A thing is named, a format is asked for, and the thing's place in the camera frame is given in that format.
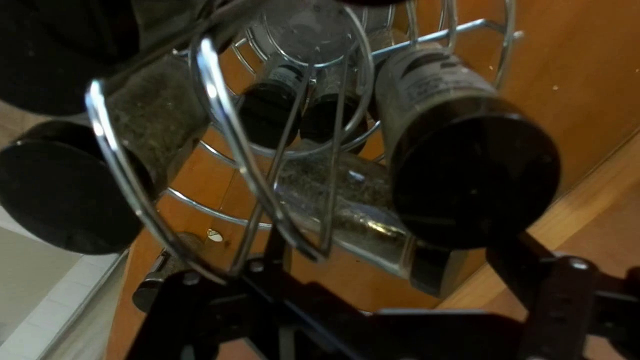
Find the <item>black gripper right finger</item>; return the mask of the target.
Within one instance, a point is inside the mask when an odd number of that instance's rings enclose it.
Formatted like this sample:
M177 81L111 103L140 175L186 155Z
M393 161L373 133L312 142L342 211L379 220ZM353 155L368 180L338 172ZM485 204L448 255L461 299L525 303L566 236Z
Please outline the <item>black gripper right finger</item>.
M485 259L520 303L530 310L555 255L531 233L522 231L514 240L489 246Z

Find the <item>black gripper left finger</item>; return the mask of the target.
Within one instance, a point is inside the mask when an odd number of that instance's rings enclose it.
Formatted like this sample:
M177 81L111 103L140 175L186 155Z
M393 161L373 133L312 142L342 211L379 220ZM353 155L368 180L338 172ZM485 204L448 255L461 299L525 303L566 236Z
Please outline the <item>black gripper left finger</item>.
M292 265L292 251L278 227L272 227L264 247L264 265L268 269L288 272Z

